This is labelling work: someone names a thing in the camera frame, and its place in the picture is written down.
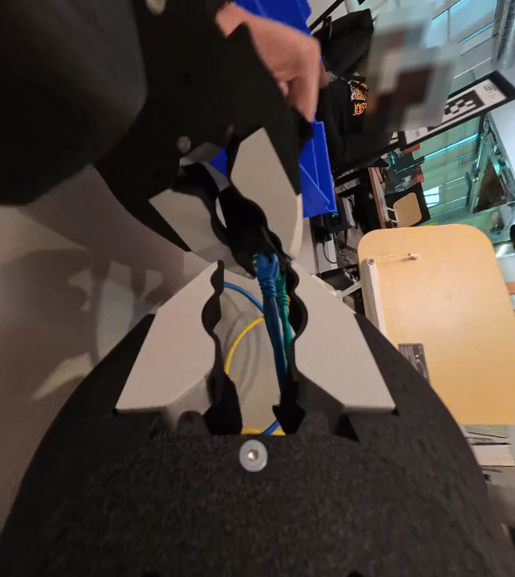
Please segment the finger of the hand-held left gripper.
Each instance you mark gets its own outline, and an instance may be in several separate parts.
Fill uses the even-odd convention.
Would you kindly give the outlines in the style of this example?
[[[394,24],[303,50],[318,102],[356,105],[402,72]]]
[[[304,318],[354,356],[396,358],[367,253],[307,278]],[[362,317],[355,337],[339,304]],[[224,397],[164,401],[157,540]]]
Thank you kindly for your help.
[[[295,260],[303,239],[302,195],[294,190],[264,127],[239,144],[230,180],[261,210],[265,229],[278,241],[282,254]]]
[[[206,204],[199,195],[166,189],[149,202],[192,253],[208,263],[222,261],[226,270],[235,270],[226,228],[214,200]]]

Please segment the person's left hand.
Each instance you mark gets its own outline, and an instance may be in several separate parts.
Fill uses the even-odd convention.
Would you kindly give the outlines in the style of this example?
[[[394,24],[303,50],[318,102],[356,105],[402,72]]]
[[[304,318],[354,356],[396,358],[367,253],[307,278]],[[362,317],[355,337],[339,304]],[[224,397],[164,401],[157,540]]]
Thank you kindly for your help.
[[[319,90],[326,84],[319,42],[288,25],[253,15],[235,3],[226,3],[215,21],[228,37],[246,26],[259,58],[283,97],[308,122],[314,121]]]

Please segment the blue plastic bin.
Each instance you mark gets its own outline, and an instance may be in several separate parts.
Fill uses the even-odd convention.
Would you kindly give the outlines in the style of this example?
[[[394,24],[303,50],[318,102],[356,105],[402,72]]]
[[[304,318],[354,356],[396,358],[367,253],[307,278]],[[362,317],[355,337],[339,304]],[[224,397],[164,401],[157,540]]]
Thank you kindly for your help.
[[[249,13],[269,18],[311,36],[307,19],[311,7],[307,1],[235,1]],[[299,175],[305,218],[336,212],[331,166],[323,122],[313,120],[312,135],[299,157]]]

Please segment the black network switch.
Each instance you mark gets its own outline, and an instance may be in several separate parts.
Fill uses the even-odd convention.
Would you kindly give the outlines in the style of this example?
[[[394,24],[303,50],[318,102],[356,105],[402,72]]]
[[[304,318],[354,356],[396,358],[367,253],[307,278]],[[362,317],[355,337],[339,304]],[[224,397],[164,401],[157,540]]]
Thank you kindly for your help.
[[[254,278],[254,257],[275,255],[285,270],[289,256],[283,252],[278,236],[269,229],[263,209],[243,197],[233,184],[220,191],[218,199],[225,219],[228,246],[235,262]]]

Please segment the small light wood board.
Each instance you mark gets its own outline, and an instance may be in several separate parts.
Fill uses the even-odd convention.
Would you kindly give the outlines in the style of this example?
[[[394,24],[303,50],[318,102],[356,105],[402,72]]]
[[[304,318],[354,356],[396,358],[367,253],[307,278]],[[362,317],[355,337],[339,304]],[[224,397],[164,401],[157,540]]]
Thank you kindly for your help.
[[[386,207],[394,214],[394,227],[417,227],[430,221],[430,211],[421,189],[394,192],[385,195]]]

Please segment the printed tag sign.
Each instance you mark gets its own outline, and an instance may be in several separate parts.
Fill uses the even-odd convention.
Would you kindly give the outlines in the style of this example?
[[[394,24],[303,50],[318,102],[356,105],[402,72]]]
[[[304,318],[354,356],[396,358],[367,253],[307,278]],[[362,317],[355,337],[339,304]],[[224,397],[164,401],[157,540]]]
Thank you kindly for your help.
[[[398,148],[411,148],[513,100],[515,86],[499,71],[493,71],[448,96],[441,124],[399,133]]]

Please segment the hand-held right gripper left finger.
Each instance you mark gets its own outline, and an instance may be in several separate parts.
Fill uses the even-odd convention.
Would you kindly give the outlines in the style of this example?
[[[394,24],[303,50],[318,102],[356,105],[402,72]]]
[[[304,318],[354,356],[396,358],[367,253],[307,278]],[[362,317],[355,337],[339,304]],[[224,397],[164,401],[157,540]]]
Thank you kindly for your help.
[[[214,435],[239,435],[235,384],[215,328],[222,318],[222,261],[210,264],[159,307],[117,400],[119,413],[160,413],[172,429],[196,412]]]

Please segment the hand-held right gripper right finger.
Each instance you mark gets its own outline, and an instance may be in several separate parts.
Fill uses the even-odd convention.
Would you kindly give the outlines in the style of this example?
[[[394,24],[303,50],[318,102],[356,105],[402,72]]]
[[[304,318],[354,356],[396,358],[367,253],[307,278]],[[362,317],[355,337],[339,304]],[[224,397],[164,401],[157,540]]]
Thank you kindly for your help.
[[[353,413],[391,413],[395,401],[355,313],[303,266],[286,268],[289,299],[286,378],[275,419],[285,435],[321,414],[330,432]]]

